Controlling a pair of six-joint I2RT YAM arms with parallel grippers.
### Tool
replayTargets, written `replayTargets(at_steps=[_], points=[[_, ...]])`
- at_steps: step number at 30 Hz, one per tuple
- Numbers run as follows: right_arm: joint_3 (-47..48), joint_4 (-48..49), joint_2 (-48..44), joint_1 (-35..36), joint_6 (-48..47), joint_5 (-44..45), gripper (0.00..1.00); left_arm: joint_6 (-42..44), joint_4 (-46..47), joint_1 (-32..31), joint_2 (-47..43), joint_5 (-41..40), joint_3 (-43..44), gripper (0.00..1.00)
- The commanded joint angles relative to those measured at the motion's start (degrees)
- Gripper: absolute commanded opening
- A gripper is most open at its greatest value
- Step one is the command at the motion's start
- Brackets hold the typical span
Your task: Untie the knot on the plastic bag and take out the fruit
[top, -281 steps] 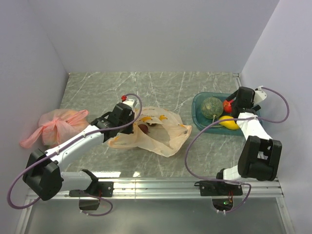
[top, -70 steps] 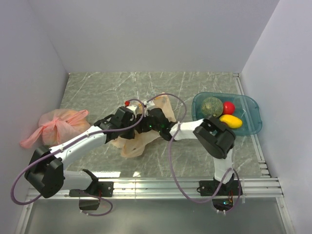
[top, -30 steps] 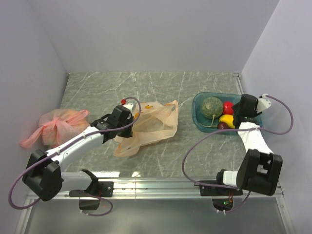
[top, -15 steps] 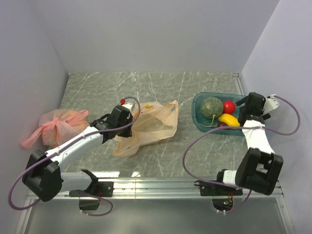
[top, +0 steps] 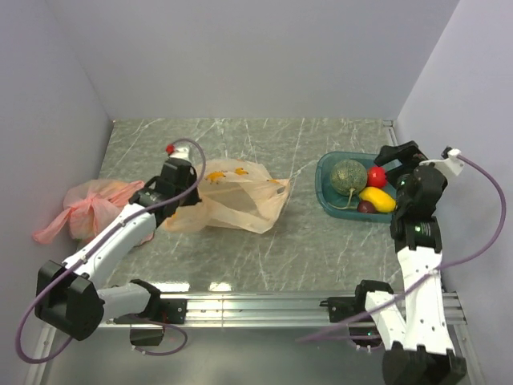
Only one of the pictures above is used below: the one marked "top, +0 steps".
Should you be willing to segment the red apple fruit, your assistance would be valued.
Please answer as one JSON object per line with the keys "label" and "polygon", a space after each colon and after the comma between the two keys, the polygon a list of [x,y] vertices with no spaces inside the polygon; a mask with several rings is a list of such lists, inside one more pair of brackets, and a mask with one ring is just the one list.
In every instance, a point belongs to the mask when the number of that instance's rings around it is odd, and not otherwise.
{"label": "red apple fruit", "polygon": [[384,188],[388,184],[386,170],[379,166],[373,166],[367,170],[367,186]]}

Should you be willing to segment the yellow mango fruit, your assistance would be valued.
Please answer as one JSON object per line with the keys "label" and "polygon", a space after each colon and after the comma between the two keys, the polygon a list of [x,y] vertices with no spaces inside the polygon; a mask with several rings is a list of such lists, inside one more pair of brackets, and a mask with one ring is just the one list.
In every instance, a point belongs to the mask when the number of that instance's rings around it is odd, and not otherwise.
{"label": "yellow mango fruit", "polygon": [[396,208],[395,199],[382,189],[366,187],[358,194],[362,201],[368,201],[379,213],[391,213]]}

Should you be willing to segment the green netted melon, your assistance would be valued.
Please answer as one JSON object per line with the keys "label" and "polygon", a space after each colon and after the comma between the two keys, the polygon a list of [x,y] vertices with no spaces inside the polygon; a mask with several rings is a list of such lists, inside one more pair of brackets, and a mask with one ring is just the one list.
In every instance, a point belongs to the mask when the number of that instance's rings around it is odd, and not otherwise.
{"label": "green netted melon", "polygon": [[337,162],[330,174],[329,181],[336,193],[347,198],[345,206],[335,206],[336,209],[353,209],[351,201],[367,184],[367,171],[363,164],[353,159]]}

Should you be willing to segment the dark red plum fruit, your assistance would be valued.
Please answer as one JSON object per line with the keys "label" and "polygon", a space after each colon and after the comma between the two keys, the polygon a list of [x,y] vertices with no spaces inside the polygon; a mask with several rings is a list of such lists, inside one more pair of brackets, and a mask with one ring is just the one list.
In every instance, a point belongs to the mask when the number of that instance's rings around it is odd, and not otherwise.
{"label": "dark red plum fruit", "polygon": [[360,201],[357,205],[357,211],[359,213],[368,213],[368,214],[374,214],[378,211],[374,207],[374,205],[369,201]]}

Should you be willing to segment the orange plastic bag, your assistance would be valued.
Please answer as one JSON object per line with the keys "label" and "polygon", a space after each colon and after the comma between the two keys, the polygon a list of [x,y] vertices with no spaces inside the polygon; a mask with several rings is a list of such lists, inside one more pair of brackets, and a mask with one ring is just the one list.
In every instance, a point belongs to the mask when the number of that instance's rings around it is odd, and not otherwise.
{"label": "orange plastic bag", "polygon": [[262,164],[209,160],[198,186],[200,202],[179,207],[163,227],[172,233],[197,232],[210,226],[262,234],[276,224],[289,191],[290,180],[271,177]]}

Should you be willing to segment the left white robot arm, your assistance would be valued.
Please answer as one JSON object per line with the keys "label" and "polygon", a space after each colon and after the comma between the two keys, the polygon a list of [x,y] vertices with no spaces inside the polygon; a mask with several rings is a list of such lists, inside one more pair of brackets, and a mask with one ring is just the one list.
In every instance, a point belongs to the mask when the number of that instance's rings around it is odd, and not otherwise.
{"label": "left white robot arm", "polygon": [[197,185],[196,170],[187,157],[168,157],[160,174],[134,193],[100,235],[64,262],[43,265],[35,316],[77,341],[91,336],[108,319],[132,314],[161,320],[161,292],[152,284],[133,279],[110,289],[104,285],[123,257],[180,206],[200,202]]}

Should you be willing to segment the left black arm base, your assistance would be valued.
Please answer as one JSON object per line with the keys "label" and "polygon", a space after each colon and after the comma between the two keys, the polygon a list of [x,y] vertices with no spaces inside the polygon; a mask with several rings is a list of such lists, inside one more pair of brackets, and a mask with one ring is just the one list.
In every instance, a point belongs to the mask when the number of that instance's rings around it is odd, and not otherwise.
{"label": "left black arm base", "polygon": [[142,350],[146,347],[158,347],[166,332],[175,331],[182,336],[182,342],[175,351],[183,349],[188,342],[187,333],[180,327],[185,324],[188,300],[160,299],[155,309],[139,314],[126,314],[109,320],[114,325],[129,325],[131,345]]}

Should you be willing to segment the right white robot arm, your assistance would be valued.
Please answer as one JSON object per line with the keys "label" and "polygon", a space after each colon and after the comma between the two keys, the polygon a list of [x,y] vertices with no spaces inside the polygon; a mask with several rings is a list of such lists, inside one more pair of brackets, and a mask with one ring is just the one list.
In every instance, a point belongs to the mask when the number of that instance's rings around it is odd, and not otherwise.
{"label": "right white robot arm", "polygon": [[384,146],[375,164],[396,160],[386,172],[396,190],[390,235],[402,271],[404,311],[384,282],[363,281],[355,291],[359,307],[374,321],[385,347],[382,377],[387,384],[457,384],[467,362],[454,349],[444,312],[440,266],[442,238],[436,204],[462,162],[446,155],[428,160],[414,141]]}

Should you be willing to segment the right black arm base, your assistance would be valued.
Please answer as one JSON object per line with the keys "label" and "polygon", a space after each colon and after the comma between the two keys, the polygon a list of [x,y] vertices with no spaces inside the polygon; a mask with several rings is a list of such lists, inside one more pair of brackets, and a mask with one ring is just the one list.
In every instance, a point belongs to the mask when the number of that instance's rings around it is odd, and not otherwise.
{"label": "right black arm base", "polygon": [[[319,303],[320,307],[325,307],[328,312],[328,318],[331,323],[340,322],[345,318],[358,314],[360,309],[356,305],[354,297],[328,297]],[[369,323],[369,326],[347,326],[347,331],[343,335],[334,335],[325,337],[326,340],[347,341],[351,346],[357,349],[367,349],[375,351],[383,346],[381,335],[378,332],[373,319],[370,316],[363,318],[360,322]]]}

